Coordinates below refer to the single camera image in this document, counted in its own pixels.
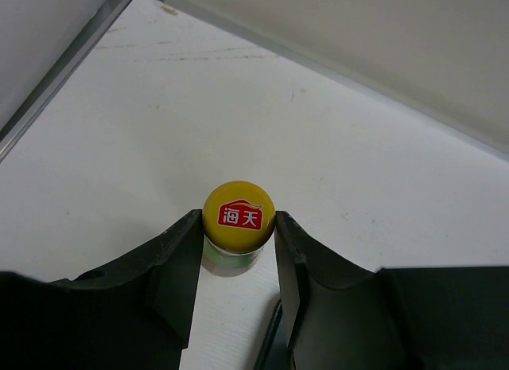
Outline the red chili sauce bottle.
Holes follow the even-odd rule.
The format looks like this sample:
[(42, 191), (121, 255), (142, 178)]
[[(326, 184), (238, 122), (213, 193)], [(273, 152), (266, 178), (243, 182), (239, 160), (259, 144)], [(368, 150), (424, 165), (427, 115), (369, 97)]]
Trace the red chili sauce bottle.
[(204, 203), (202, 266), (220, 277), (249, 271), (272, 236), (275, 207), (269, 194), (249, 181), (229, 181)]

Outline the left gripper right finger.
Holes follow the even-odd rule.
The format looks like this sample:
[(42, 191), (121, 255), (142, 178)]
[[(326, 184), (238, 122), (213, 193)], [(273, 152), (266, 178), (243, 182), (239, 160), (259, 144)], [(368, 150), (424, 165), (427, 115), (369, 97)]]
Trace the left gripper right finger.
[(287, 346), (298, 369), (505, 369), (506, 267), (366, 270), (275, 217)]

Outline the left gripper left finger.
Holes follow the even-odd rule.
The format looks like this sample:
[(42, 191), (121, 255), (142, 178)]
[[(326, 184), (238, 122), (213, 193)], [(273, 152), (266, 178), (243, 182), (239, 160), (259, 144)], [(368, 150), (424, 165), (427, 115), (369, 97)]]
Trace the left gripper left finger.
[(202, 260), (200, 210), (73, 280), (1, 274), (4, 369), (176, 369)]

